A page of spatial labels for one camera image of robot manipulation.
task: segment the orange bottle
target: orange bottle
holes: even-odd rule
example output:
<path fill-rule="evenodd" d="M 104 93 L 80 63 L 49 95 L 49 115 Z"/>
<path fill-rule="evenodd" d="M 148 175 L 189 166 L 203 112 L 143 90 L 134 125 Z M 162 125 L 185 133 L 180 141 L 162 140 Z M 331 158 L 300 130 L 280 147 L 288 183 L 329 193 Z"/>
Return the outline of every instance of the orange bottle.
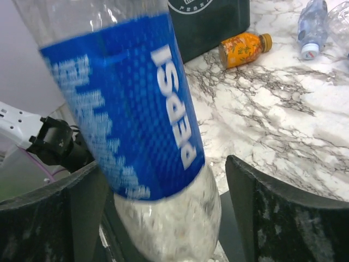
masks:
<path fill-rule="evenodd" d="M 269 34 L 242 33 L 221 42 L 219 57 L 225 69 L 237 67 L 256 60 L 261 53 L 268 52 L 272 45 Z"/>

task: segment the clear plastic bottle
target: clear plastic bottle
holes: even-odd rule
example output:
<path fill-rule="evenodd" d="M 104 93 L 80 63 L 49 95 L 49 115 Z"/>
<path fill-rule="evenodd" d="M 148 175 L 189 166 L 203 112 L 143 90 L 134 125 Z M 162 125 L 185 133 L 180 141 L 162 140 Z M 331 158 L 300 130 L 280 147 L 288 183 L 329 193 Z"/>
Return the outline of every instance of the clear plastic bottle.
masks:
<path fill-rule="evenodd" d="M 310 0 L 302 10 L 298 21 L 298 44 L 305 60 L 312 60 L 322 51 L 328 38 L 327 3 Z"/>
<path fill-rule="evenodd" d="M 13 0 L 135 246 L 155 262 L 204 262 L 219 193 L 167 0 Z"/>
<path fill-rule="evenodd" d="M 349 2 L 333 8 L 327 16 L 328 32 L 349 58 Z"/>

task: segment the bottle cap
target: bottle cap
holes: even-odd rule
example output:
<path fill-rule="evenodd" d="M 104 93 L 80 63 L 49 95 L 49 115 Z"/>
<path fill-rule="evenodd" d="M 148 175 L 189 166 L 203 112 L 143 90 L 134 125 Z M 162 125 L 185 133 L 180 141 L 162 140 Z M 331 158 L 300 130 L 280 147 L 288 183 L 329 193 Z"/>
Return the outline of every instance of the bottle cap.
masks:
<path fill-rule="evenodd" d="M 270 36 L 270 34 L 261 34 L 261 37 L 264 40 L 264 49 L 262 52 L 263 53 L 268 52 L 273 46 L 272 37 Z"/>
<path fill-rule="evenodd" d="M 227 67 L 228 67 L 228 55 L 227 55 L 225 48 L 224 48 L 224 45 L 222 43 L 218 46 L 218 53 L 219 53 L 220 62 L 222 63 L 224 69 L 227 69 Z"/>
<path fill-rule="evenodd" d="M 311 43 L 303 45 L 302 50 L 300 52 L 302 54 L 302 58 L 305 60 L 312 60 L 317 57 L 319 53 L 319 47 L 317 44 Z"/>

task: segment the orange label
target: orange label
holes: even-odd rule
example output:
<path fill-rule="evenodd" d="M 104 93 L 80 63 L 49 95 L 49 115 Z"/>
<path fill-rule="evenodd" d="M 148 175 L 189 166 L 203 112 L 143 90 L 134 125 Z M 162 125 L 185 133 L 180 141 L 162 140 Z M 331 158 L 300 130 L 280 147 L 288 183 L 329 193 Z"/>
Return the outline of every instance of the orange label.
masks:
<path fill-rule="evenodd" d="M 262 52 L 259 37 L 251 33 L 239 34 L 236 37 L 224 40 L 222 44 L 227 56 L 228 68 L 252 62 Z"/>

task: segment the bottle bottom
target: bottle bottom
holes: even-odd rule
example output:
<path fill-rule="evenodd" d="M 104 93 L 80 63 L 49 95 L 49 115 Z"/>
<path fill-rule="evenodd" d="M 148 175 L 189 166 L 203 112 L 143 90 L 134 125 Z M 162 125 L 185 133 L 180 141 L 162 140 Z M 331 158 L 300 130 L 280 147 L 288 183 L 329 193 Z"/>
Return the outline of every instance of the bottle bottom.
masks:
<path fill-rule="evenodd" d="M 206 262 L 218 241 L 221 205 L 210 167 L 178 194 L 156 202 L 114 195 L 115 207 L 138 250 L 154 262 Z"/>

